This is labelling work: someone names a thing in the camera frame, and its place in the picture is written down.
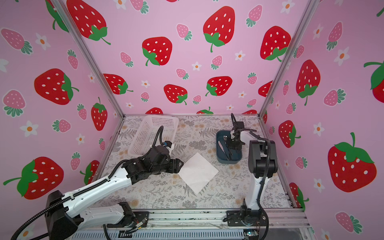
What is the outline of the teal plastic utensil tray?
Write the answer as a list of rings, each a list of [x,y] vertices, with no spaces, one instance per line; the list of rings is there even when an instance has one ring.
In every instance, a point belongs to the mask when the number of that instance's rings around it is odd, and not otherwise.
[[[220,130],[216,134],[217,160],[221,164],[234,165],[242,158],[242,149],[233,148],[231,133],[227,130]]]

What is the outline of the white paper napkin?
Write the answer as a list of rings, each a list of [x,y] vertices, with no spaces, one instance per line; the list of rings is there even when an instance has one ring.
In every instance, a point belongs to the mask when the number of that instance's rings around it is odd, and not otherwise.
[[[198,194],[219,172],[201,154],[194,154],[181,168],[178,175]]]

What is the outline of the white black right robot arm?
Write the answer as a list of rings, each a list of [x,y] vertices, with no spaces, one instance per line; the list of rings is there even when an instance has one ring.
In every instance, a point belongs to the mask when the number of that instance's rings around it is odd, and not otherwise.
[[[227,212],[223,219],[229,226],[243,224],[256,226],[260,223],[269,225],[269,217],[262,207],[261,200],[266,183],[277,172],[276,145],[272,141],[261,137],[256,130],[245,127],[243,122],[238,122],[231,114],[233,128],[230,135],[223,136],[227,147],[222,150],[227,160],[232,161],[235,154],[240,154],[243,146],[248,146],[248,168],[254,176],[250,183],[249,193],[243,200],[240,210],[235,213]]]

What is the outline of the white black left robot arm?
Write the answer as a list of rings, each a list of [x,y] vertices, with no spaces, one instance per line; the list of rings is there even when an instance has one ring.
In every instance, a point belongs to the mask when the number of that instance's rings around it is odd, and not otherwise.
[[[40,217],[46,220],[47,233],[38,236],[38,240],[65,240],[78,230],[100,225],[104,229],[131,226],[128,231],[130,234],[137,231],[148,218],[138,220],[128,203],[121,202],[106,208],[91,208],[91,205],[151,175],[180,172],[184,162],[170,157],[174,145],[170,141],[162,141],[163,129],[163,126],[159,127],[151,148],[143,156],[121,160],[109,175],[85,187],[65,194],[60,191],[50,194],[46,208],[21,225],[11,238],[16,240],[23,230]]]

